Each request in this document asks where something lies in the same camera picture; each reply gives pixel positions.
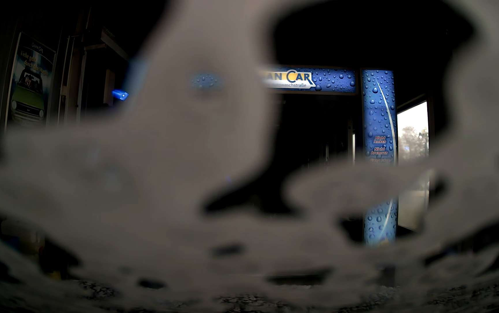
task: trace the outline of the sky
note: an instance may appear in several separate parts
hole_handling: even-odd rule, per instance
[[[416,129],[416,132],[420,132],[424,128],[427,128],[427,131],[429,132],[427,126],[427,102],[420,103],[411,109],[399,113],[396,116],[396,124],[398,125],[399,130],[402,130],[402,128],[407,126],[413,126]]]

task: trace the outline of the blue sign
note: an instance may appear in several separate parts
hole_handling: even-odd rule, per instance
[[[261,72],[269,88],[293,91],[356,92],[353,70],[332,68],[269,68]]]
[[[368,162],[395,166],[398,147],[392,71],[363,70],[364,145]],[[398,199],[370,208],[365,214],[364,242],[380,245],[396,239]]]

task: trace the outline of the tree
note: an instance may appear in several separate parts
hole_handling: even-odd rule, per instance
[[[427,157],[429,153],[428,140],[426,130],[417,132],[412,126],[402,128],[398,135],[399,161],[412,161]]]

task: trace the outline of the blue light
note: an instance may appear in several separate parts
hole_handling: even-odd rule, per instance
[[[128,94],[127,92],[125,91],[122,91],[122,90],[114,90],[112,92],[112,95],[120,100],[126,100],[126,98],[130,95]]]

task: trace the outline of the window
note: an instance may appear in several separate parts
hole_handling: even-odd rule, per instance
[[[427,102],[396,116],[398,125],[398,162],[421,161],[429,156]],[[429,173],[399,195],[398,224],[417,230],[429,203]]]

